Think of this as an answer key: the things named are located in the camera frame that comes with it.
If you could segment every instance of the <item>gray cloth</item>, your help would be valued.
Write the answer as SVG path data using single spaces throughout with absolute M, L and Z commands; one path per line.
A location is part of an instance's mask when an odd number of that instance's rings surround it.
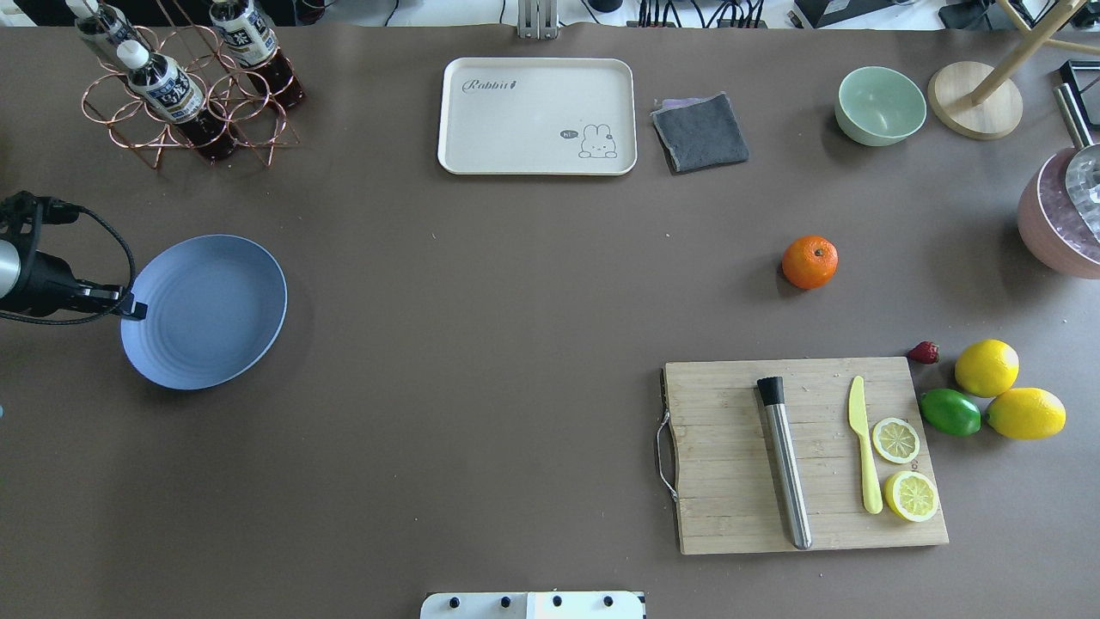
M 748 161 L 749 146 L 741 136 L 729 97 L 718 92 L 689 101 L 667 99 L 661 109 L 650 114 L 672 157 L 672 168 L 692 172 Z

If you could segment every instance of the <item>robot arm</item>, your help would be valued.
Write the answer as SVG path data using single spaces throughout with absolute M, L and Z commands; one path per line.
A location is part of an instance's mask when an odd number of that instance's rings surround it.
M 130 281 L 122 286 L 77 279 L 61 257 L 37 250 L 43 223 L 73 223 L 80 213 L 98 221 L 127 253 Z M 0 201 L 0 317 L 37 324 L 80 324 L 117 314 L 143 320 L 147 311 L 130 289 L 134 280 L 134 261 L 122 237 L 91 210 L 47 196 L 20 191 Z M 74 321 L 43 321 L 58 309 L 92 314 Z

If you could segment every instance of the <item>bowl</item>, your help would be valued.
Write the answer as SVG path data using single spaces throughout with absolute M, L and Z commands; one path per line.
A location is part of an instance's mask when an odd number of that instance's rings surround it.
M 169 389 L 206 389 L 255 365 L 286 318 L 287 287 L 275 257 L 232 234 L 196 236 L 154 257 L 138 275 L 143 321 L 122 321 L 133 367 Z
M 834 112 L 840 130 L 868 146 L 897 144 L 915 133 L 928 113 L 916 84 L 881 66 L 865 66 L 846 75 Z
M 1066 168 L 1075 148 L 1048 158 L 1020 196 L 1020 236 L 1047 266 L 1076 277 L 1100 279 L 1100 242 L 1066 191 Z

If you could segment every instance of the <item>strawberry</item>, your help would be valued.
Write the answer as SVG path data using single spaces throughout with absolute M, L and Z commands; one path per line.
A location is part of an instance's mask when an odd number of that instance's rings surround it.
M 939 347 L 933 342 L 922 342 L 906 353 L 905 356 L 917 364 L 935 364 L 939 362 Z

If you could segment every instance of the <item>black muddler tip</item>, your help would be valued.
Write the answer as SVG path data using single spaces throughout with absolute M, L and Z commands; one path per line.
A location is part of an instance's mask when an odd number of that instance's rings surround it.
M 760 399 L 765 407 L 773 407 L 783 404 L 783 377 L 762 378 L 757 382 L 760 388 Z

